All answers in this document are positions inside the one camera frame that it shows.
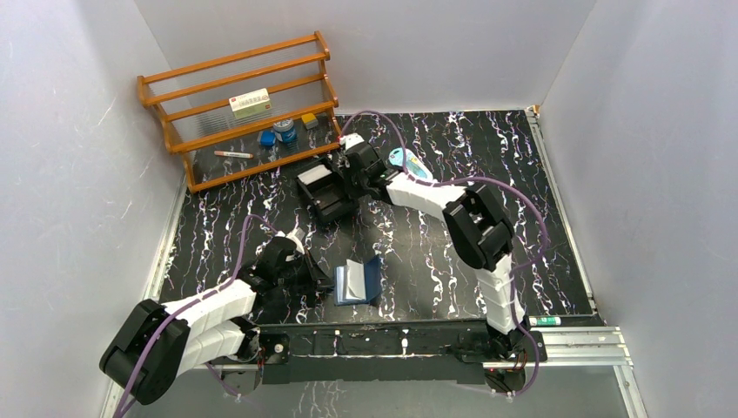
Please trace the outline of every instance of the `black marble surface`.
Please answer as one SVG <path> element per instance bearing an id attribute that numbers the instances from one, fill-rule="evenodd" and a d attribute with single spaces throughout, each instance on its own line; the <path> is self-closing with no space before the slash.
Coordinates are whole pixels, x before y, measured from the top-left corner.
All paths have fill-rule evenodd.
<path id="1" fill-rule="evenodd" d="M 592 312 L 523 111 L 395 114 L 391 118 L 399 124 L 410 149 L 436 179 L 467 175 L 500 179 L 519 188 L 542 211 L 551 235 L 551 248 L 545 259 L 516 277 L 520 300 L 529 314 Z M 330 140 L 327 123 L 323 121 L 321 126 L 322 131 L 300 140 L 309 144 Z M 384 155 L 399 146 L 388 126 L 376 117 L 359 118 L 350 131 L 370 140 Z M 240 169 L 222 161 L 219 170 L 228 173 Z M 181 299 L 227 280 L 235 267 L 243 219 L 248 213 L 256 213 L 285 233 L 295 226 L 305 230 L 306 244 L 326 268 L 344 265 L 347 258 L 366 261 L 374 251 L 380 252 L 384 289 L 378 307 L 335 307 L 332 295 L 309 307 L 307 298 L 287 293 L 284 310 L 257 310 L 252 316 L 256 322 L 427 320 L 483 314 L 476 279 L 471 269 L 460 263 L 438 220 L 364 198 L 356 216 L 321 228 L 301 203 L 293 181 L 306 164 L 281 167 L 196 195 L 188 194 L 161 301 Z M 517 200 L 501 192 L 497 196 L 517 232 L 513 262 L 523 262 L 538 251 L 539 228 L 533 215 L 524 211 Z M 265 227 L 251 225 L 247 253 L 260 251 L 269 236 Z"/>

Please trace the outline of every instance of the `wooden shelf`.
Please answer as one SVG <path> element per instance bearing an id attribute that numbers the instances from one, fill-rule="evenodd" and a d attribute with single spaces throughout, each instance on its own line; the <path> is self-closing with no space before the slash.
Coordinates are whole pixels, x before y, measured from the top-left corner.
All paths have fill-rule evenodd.
<path id="1" fill-rule="evenodd" d="M 330 56 L 325 39 L 316 31 L 307 37 L 152 76 L 139 76 L 138 98 L 158 118 L 166 149 L 181 156 L 187 171 L 188 186 L 191 192 L 198 192 L 338 148 L 336 139 L 340 129 L 333 109 L 339 105 L 339 100 L 325 70 L 325 61 Z M 272 61 L 276 58 L 278 62 L 268 65 L 257 63 L 254 68 L 254 62 L 265 57 Z M 315 72 L 292 78 L 290 69 L 302 69 L 310 64 L 317 64 Z M 259 80 L 266 83 L 266 76 L 275 74 L 283 74 L 290 79 L 272 85 L 260 84 L 262 81 Z M 249 85 L 258 85 L 248 91 L 258 88 L 269 91 L 272 108 L 249 118 L 235 119 L 228 99 L 247 93 L 248 91 L 240 90 L 244 88 L 242 83 L 247 80 Z M 169 89 L 160 88 L 161 84 L 168 85 Z M 167 111 L 165 107 L 169 103 L 178 105 L 175 106 L 176 109 Z M 268 130 L 275 122 L 287 118 L 296 119 L 297 124 L 297 119 L 306 113 L 327 116 L 325 123 L 330 124 L 335 137 L 330 144 L 303 149 L 214 179 L 203 180 L 205 177 L 196 175 L 195 170 L 198 168 L 193 155 L 198 150 L 237 138 L 243 140 L 253 137 L 251 140 L 255 141 L 255 135 L 250 134 Z"/>

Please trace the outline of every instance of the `light blue object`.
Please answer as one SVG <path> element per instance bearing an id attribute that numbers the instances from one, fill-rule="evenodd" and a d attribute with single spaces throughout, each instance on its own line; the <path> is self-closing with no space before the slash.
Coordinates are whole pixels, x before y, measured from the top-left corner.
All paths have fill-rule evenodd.
<path id="1" fill-rule="evenodd" d="M 420 158 L 412 151 L 406 151 L 407 170 L 418 179 L 433 180 L 431 172 L 423 165 Z M 395 148 L 390 152 L 390 164 L 402 167 L 402 148 Z"/>
<path id="2" fill-rule="evenodd" d="M 288 144 L 298 138 L 298 132 L 295 129 L 295 122 L 292 119 L 274 122 L 272 129 L 274 130 L 274 136 L 277 137 L 279 142 Z"/>
<path id="3" fill-rule="evenodd" d="M 261 131 L 258 133 L 258 142 L 262 146 L 274 145 L 274 132 L 272 131 Z"/>
<path id="4" fill-rule="evenodd" d="M 382 293 L 382 263 L 378 255 L 364 264 L 347 260 L 336 267 L 336 306 L 365 305 Z"/>

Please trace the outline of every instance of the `white wall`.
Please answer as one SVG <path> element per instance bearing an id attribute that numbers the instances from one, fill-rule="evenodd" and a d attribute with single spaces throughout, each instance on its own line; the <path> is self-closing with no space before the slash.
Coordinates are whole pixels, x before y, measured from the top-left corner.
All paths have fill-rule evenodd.
<path id="1" fill-rule="evenodd" d="M 136 3 L 173 68 L 320 30 L 349 113 L 539 104 L 594 0 Z"/>
<path id="2" fill-rule="evenodd" d="M 600 0 L 541 109 L 654 418 L 738 415 L 736 22 L 736 2 Z"/>
<path id="3" fill-rule="evenodd" d="M 0 3 L 0 415 L 91 417 L 182 179 L 135 97 L 132 0 Z"/>

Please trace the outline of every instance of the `marker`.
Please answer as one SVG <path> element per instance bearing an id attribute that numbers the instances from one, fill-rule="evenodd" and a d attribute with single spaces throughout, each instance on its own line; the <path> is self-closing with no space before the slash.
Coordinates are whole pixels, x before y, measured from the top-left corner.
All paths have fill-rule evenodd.
<path id="1" fill-rule="evenodd" d="M 215 151 L 215 155 L 219 155 L 220 157 L 253 158 L 253 154 L 248 152 Z"/>

